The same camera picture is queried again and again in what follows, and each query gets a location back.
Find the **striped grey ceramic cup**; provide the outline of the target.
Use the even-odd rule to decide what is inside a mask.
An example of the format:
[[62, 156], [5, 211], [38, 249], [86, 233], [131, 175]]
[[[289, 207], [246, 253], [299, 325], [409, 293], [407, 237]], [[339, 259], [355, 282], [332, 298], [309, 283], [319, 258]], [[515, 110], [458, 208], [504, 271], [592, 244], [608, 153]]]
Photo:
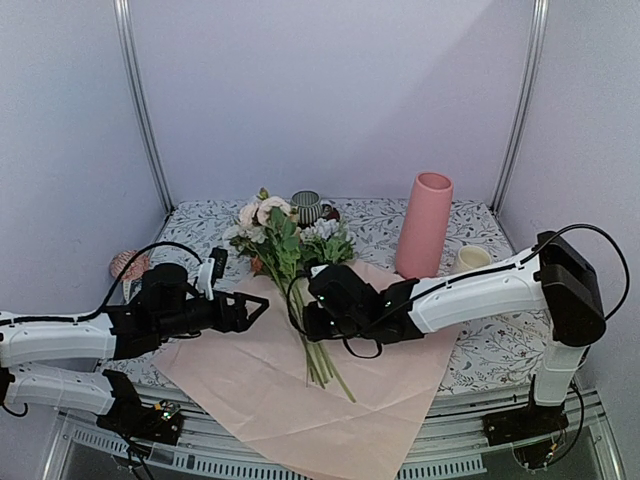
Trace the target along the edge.
[[291, 205], [296, 209], [301, 226], [314, 224], [323, 214], [321, 197], [318, 193], [303, 190], [293, 194]]

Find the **white blue hydrangea stem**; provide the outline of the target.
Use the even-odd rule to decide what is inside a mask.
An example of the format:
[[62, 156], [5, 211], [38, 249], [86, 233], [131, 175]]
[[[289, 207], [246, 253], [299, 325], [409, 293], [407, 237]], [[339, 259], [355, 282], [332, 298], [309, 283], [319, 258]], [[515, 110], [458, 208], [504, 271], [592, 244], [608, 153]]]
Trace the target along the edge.
[[342, 220], [320, 218], [300, 232], [300, 240], [305, 268], [342, 264], [355, 258], [354, 239]]

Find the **peach blossom flower stem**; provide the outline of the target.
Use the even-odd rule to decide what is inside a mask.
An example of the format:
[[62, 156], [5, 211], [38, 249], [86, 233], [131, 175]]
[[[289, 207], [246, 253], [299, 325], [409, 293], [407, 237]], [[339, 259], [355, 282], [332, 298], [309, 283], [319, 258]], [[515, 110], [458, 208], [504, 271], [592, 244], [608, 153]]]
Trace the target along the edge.
[[301, 291], [303, 272], [300, 269], [299, 258], [288, 253], [260, 253], [250, 257], [250, 262], [254, 274], [268, 276], [285, 302], [289, 326], [300, 340], [304, 351], [307, 381], [325, 388], [336, 374], [324, 347], [312, 343], [305, 334], [303, 310], [308, 301]]

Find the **tall pink vase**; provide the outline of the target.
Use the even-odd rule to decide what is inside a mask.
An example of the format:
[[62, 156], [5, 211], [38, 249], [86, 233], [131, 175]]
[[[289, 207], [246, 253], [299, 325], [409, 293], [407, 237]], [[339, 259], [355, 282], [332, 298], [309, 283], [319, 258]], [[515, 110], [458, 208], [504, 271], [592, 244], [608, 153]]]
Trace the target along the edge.
[[402, 277], [437, 275], [452, 197], [449, 177], [434, 172], [416, 175], [396, 249], [395, 268]]

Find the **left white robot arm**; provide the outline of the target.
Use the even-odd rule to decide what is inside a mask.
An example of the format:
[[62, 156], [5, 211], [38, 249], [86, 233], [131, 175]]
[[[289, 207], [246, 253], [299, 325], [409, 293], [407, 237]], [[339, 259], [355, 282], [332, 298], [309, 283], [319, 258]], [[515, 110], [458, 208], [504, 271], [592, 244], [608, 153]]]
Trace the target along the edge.
[[89, 374], [50, 366], [52, 360], [128, 360], [172, 340], [205, 330], [243, 333], [268, 309], [269, 301], [214, 289], [212, 260], [190, 284], [185, 268], [163, 263], [142, 276], [126, 305], [107, 306], [95, 318], [1, 316], [1, 399], [105, 415], [128, 434], [148, 426], [148, 412], [120, 372]]

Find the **left aluminium frame post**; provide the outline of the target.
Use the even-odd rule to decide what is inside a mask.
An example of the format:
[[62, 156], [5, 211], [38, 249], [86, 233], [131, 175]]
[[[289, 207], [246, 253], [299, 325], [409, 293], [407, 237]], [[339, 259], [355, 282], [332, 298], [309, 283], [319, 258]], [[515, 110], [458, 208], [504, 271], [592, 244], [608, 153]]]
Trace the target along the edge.
[[147, 99], [135, 44], [130, 2], [115, 0], [113, 2], [116, 27], [121, 45], [124, 68], [129, 84], [136, 121], [160, 203], [168, 216], [175, 208], [169, 183], [162, 165]]

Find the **white flower stem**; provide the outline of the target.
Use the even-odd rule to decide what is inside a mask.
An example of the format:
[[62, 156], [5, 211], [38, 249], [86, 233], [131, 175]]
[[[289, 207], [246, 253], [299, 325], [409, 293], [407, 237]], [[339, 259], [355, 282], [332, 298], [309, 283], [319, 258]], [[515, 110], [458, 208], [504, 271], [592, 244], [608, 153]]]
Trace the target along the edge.
[[254, 257], [266, 240], [265, 229], [261, 226], [235, 224], [223, 234], [224, 243], [233, 247], [239, 255]]

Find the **cream ceramic mug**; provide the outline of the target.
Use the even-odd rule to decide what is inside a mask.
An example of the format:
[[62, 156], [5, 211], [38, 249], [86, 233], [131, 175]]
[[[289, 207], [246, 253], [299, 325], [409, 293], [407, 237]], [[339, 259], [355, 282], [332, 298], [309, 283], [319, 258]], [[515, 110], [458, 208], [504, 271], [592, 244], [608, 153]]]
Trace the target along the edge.
[[464, 273], [489, 266], [491, 263], [491, 256], [485, 249], [475, 245], [466, 245], [456, 253], [450, 272], [452, 274]]

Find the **floral patterned table mat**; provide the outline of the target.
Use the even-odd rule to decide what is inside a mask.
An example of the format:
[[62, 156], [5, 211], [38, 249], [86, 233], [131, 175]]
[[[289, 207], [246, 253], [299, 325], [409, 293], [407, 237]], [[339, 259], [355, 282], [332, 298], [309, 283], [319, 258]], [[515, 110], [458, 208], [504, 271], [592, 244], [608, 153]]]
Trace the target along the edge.
[[[349, 228], [358, 259], [392, 269], [407, 201], [337, 199], [332, 204]], [[241, 205], [239, 201], [183, 202], [170, 216], [160, 239], [206, 255], [221, 245]], [[466, 245], [485, 249], [495, 261], [513, 253], [489, 208], [478, 201], [453, 203], [440, 274], [448, 273], [455, 254]], [[462, 324], [438, 393], [454, 395], [528, 385], [542, 364], [546, 343], [515, 328]]]

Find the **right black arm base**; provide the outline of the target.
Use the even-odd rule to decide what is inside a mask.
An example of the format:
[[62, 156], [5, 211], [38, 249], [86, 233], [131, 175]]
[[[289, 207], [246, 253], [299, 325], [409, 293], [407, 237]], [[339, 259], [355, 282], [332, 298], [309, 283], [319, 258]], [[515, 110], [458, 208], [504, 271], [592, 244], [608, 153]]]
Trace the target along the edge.
[[544, 469], [558, 452], [569, 425], [564, 406], [540, 406], [529, 399], [524, 407], [485, 415], [483, 431], [490, 446], [522, 442], [512, 449], [516, 462], [526, 470]]

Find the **pink patterned ball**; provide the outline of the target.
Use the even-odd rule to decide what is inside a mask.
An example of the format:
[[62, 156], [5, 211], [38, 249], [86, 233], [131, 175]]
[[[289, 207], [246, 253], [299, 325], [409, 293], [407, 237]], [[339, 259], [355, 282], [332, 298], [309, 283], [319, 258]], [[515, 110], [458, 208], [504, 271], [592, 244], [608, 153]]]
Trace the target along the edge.
[[[113, 278], [117, 278], [123, 271], [127, 263], [135, 256], [136, 250], [126, 250], [113, 257], [109, 264], [109, 271]], [[128, 267], [125, 274], [121, 278], [122, 281], [133, 281], [142, 277], [149, 269], [149, 258], [146, 254], [139, 256]]]

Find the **pink rose flower stem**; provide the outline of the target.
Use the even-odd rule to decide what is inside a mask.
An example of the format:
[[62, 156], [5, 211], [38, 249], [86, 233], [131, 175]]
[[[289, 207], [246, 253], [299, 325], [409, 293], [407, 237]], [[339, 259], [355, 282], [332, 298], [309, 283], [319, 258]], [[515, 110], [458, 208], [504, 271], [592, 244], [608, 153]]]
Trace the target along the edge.
[[298, 206], [262, 188], [239, 210], [225, 236], [239, 255], [250, 260], [253, 273], [271, 279], [280, 292], [288, 322], [304, 349], [307, 380], [322, 389], [335, 380], [355, 402], [327, 348], [310, 340], [310, 329], [303, 325], [306, 297], [301, 292], [302, 280], [313, 266], [344, 264], [355, 258], [346, 223], [322, 216], [305, 226]]

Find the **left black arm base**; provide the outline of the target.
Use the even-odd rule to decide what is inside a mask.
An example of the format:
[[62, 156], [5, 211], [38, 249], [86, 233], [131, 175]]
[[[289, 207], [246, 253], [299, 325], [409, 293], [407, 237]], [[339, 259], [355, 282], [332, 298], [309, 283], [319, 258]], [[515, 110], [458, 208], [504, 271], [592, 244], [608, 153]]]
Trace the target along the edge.
[[145, 406], [129, 378], [122, 372], [104, 370], [114, 400], [109, 410], [97, 416], [96, 425], [126, 438], [147, 440], [176, 446], [184, 417], [175, 413], [169, 418], [162, 408]]

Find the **cream printed ribbon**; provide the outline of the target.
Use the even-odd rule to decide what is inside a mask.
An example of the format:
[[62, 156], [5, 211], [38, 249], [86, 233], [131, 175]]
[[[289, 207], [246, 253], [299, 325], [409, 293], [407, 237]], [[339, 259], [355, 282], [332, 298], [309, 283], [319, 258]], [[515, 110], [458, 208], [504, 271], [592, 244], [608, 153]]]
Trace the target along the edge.
[[486, 327], [489, 324], [499, 328], [510, 327], [522, 333], [532, 335], [546, 343], [550, 337], [551, 320], [546, 310], [526, 310], [510, 312], [473, 319], [464, 323], [465, 326]]

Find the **pink wrapping paper sheet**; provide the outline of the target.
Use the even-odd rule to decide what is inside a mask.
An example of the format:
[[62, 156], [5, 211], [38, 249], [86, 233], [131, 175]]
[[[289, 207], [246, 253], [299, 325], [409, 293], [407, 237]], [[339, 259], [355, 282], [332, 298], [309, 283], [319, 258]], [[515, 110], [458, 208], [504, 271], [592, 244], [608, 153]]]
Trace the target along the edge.
[[206, 331], [171, 344], [155, 368], [242, 443], [315, 479], [392, 479], [401, 468], [446, 373], [459, 330], [450, 327], [377, 353], [356, 341], [327, 350], [356, 398], [337, 381], [322, 389], [306, 378], [300, 340], [285, 303], [264, 276], [240, 292], [269, 309], [245, 333]]

